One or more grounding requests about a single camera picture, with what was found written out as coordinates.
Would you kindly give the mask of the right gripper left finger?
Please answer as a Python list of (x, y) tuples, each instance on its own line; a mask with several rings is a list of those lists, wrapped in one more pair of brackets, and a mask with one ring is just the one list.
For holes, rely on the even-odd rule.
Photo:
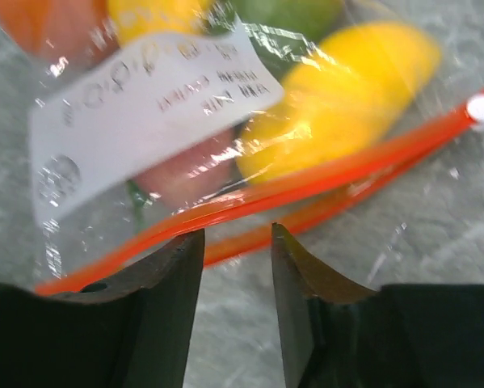
[(180, 387), (203, 230), (76, 292), (0, 283), (0, 387)]

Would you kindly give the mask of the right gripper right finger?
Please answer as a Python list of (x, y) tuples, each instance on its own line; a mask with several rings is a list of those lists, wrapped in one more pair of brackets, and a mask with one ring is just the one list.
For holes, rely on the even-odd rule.
[(288, 387), (484, 387), (484, 285), (372, 290), (281, 224), (271, 265)]

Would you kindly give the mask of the fake pink peach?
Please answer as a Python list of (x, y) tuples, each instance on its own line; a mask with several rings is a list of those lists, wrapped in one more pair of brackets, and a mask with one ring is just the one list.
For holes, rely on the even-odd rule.
[(229, 153), (234, 138), (234, 129), (226, 129), (140, 173), (133, 181), (173, 210), (191, 207), (230, 181), (233, 157)]

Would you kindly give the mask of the clear zip top bag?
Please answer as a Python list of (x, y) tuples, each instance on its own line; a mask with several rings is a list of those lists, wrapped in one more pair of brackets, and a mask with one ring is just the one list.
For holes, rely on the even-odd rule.
[(457, 28), (383, 1), (0, 1), (31, 84), (34, 291), (202, 228), (205, 264), (232, 259), (484, 131), (482, 47)]

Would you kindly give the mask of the fake yellow banana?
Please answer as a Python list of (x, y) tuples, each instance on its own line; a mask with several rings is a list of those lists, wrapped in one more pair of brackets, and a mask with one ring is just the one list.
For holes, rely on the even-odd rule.
[(282, 100), (242, 130), (242, 177), (266, 182), (379, 141), (431, 81), (441, 57), (435, 39), (398, 21), (333, 33), (286, 74)]

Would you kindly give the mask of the fake yellow bell pepper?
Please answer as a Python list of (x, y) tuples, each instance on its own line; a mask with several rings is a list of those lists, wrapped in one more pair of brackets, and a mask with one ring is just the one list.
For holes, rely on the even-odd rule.
[(200, 34), (212, 4), (205, 0), (116, 0), (107, 2), (107, 10), (117, 40), (124, 45), (155, 32)]

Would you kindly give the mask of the fake green orange mango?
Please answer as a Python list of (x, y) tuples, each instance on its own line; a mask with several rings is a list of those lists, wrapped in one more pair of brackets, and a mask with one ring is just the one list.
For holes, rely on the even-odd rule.
[(230, 1), (250, 33), (318, 41), (337, 21), (344, 1)]

